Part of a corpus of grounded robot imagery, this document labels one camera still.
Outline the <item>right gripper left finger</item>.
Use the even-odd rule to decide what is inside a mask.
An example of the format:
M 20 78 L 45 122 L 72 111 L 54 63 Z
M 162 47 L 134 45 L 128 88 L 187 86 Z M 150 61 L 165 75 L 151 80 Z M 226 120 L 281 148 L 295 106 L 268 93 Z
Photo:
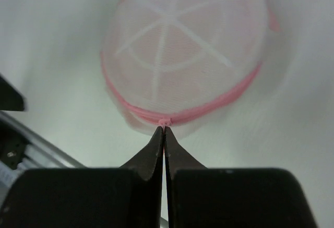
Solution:
M 118 168 L 31 169 L 10 188 L 1 227 L 159 227 L 164 131 Z

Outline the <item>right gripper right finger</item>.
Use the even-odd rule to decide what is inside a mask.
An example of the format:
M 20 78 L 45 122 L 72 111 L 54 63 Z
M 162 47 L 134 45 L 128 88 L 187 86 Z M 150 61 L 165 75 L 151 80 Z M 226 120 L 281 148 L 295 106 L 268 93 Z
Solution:
M 164 130 L 170 227 L 316 227 L 299 181 L 280 168 L 209 169 Z

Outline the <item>pink bra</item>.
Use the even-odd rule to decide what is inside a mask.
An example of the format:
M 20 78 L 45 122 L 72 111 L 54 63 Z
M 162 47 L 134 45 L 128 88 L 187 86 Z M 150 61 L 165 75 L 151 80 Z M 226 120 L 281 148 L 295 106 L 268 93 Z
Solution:
M 217 46 L 224 30 L 221 14 L 209 16 L 196 11 L 163 15 L 132 35 L 126 52 L 151 72 L 151 97 L 158 99 L 167 80 L 181 85 L 190 83 L 196 65 L 210 63 L 221 68 L 233 67 Z

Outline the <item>pink mesh laundry bag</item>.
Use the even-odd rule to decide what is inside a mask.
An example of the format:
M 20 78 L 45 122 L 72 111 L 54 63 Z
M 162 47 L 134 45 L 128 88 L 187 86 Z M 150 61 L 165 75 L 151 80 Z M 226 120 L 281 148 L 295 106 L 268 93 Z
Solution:
M 247 90 L 277 29 L 266 0 L 120 0 L 102 72 L 130 127 L 188 133 Z

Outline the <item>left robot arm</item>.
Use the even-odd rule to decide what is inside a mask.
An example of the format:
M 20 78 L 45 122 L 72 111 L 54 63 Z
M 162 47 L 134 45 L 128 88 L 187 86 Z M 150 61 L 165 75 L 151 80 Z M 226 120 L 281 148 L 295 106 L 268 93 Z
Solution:
M 0 110 L 23 112 L 26 110 L 25 99 L 5 77 L 0 76 Z

